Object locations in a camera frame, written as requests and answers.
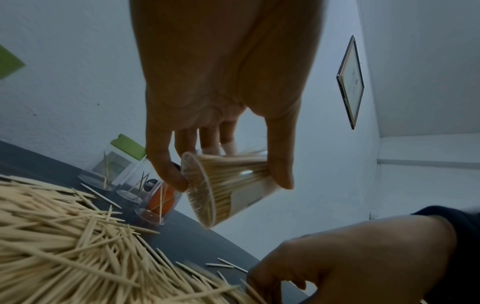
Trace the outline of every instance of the dark gray table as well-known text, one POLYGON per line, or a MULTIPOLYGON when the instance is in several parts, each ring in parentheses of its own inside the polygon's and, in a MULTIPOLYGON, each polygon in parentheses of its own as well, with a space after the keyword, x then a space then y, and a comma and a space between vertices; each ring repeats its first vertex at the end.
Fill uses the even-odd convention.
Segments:
MULTIPOLYGON (((2 141, 0 141, 0 173, 86 191, 77 178, 80 169, 2 141)), ((123 212, 118 217, 131 224, 139 223, 139 218, 134 212, 135 204, 124 200, 114 191, 99 192, 122 207, 121 210, 115 210, 123 212)), ((102 199, 95 200, 94 204, 102 210, 108 210, 110 206, 102 199)), ((143 237, 153 248, 160 248, 172 262, 190 261, 203 266, 205 263, 218 263, 217 257, 220 257, 248 270, 259 261, 224 237, 203 228, 196 221, 177 211, 169 215, 166 225, 157 229, 160 235, 143 237)), ((220 270, 230 284, 240 284, 240 279, 246 278, 246 274, 237 269, 213 267, 209 270, 214 273, 220 270)), ((284 303, 298 303, 307 297, 288 282, 284 282, 282 288, 284 303)))

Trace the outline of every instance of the framed picture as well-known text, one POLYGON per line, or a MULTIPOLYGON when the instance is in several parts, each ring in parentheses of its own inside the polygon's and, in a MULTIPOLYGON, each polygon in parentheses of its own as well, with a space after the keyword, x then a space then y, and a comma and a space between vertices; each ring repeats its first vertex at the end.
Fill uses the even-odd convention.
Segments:
POLYGON ((355 37, 350 38, 340 69, 336 75, 351 129, 355 129, 359 115, 360 101, 364 94, 364 79, 360 68, 359 52, 355 37))

